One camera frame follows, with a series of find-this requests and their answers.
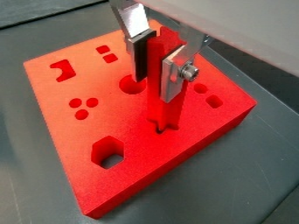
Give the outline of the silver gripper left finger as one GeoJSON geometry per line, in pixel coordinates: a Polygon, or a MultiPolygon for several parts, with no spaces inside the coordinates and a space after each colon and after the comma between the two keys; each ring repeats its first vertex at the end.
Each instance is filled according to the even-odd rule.
{"type": "Polygon", "coordinates": [[[134,79],[141,82],[147,76],[147,40],[157,36],[157,31],[150,28],[145,6],[135,0],[110,0],[110,5],[125,33],[134,79]]]}

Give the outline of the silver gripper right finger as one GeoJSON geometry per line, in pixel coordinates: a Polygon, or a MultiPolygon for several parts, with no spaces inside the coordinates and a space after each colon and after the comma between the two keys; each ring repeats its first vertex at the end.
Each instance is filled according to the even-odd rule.
{"type": "Polygon", "coordinates": [[[149,11],[149,16],[163,25],[170,25],[179,32],[179,40],[183,41],[167,54],[162,63],[161,98],[170,102],[182,92],[183,82],[193,82],[199,76],[201,69],[194,65],[194,57],[213,41],[213,37],[154,10],[149,11]]]}

